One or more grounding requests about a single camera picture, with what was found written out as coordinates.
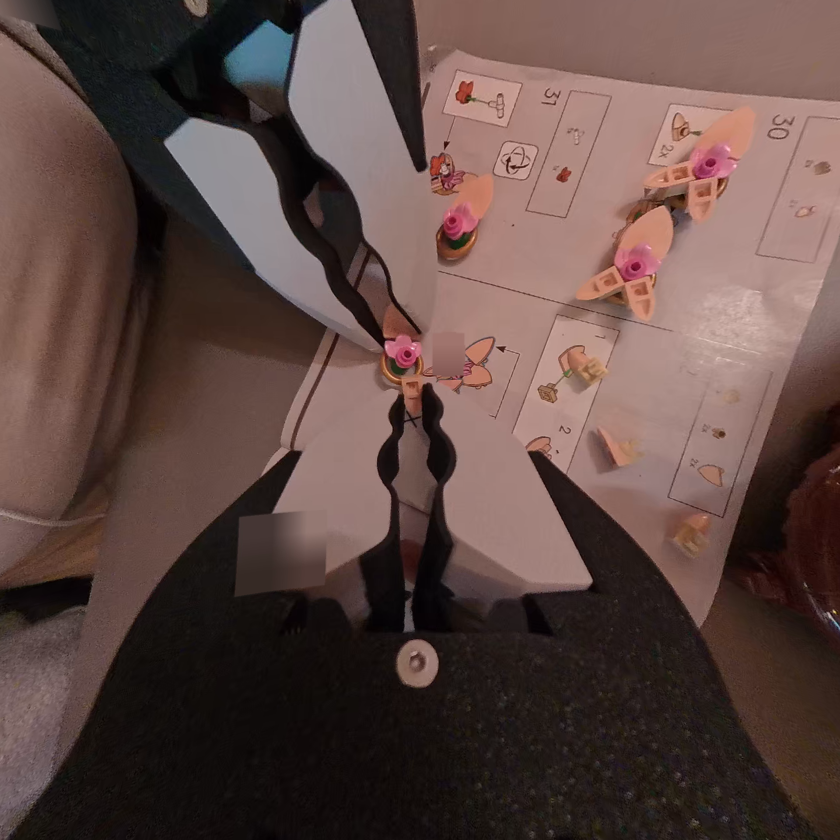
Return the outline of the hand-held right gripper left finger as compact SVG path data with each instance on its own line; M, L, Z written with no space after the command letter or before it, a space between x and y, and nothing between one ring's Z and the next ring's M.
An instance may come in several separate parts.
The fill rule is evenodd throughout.
M394 481L404 400L342 413L300 452L270 517L271 582L338 602L354 623L403 627L406 583Z

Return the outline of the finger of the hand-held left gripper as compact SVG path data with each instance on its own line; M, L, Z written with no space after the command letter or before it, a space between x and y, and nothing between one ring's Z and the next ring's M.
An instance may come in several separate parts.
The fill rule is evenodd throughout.
M279 182L252 133L189 118L164 146L260 279L360 347L381 345L335 248Z
M325 2L303 18L287 101L311 152L349 188L393 306L416 331L428 331L437 288L433 197L352 2Z

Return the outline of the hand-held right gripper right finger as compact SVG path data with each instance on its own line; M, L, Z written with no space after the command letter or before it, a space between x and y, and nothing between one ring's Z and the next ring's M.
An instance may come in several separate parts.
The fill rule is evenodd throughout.
M530 453L444 386L423 387L413 420L413 506L428 516L416 625L455 625L455 603L485 617L497 602L592 586Z

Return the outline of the grey desk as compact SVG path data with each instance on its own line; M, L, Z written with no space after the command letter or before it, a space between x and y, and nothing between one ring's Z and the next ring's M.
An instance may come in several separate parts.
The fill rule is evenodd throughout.
M710 64L676 44L688 2L445 2L416 5L422 49L679 87L838 100L838 2L709 2L731 14ZM56 748L83 729L145 598L196 535L280 449L292 399L324 330L248 278L187 223L169 223ZM729 551L781 544L784 501L826 446L838 403L838 254L813 304L746 491ZM726 582L704 634L763 757L823 837L838 831L838 661L805 619Z

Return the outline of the peach and yellow brick piece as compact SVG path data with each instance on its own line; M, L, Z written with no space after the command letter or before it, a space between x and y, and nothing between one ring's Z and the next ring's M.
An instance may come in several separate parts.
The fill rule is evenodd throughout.
M632 466L644 456L637 442L619 440L602 426L596 427L595 434L612 469Z
M711 515L694 513L679 521L669 543L690 559L699 558L709 546Z

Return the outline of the person's beige sweatshirt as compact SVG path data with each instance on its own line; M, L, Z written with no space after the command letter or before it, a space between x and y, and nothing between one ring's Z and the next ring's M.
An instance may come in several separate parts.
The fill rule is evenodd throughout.
M130 173L36 26L2 16L1 571L101 526L149 303Z

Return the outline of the pink flower with peach petals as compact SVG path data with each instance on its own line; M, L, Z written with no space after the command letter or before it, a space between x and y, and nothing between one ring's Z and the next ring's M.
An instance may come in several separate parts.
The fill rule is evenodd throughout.
M693 222L707 221L721 184L728 183L750 147L754 122L755 112L748 106L721 116L700 135L688 159L661 168L644 181L645 198L666 203L682 197L683 211Z
M576 292L579 301L619 296L632 314L648 322L655 313L655 276L673 244L675 228L667 206L660 205L626 226L612 264Z

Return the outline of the paper instruction booklet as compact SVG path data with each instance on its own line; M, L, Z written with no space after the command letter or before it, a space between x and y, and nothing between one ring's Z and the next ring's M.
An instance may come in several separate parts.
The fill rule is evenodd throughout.
M408 374L446 387L548 457L624 526L702 623L742 501L838 243L838 100L659 87L431 49L423 115L436 220L483 175L493 198L438 267ZM724 114L752 141L707 221L644 196ZM575 294L626 226L667 206L655 311ZM602 426L644 452L612 469ZM711 516L697 559L669 543Z

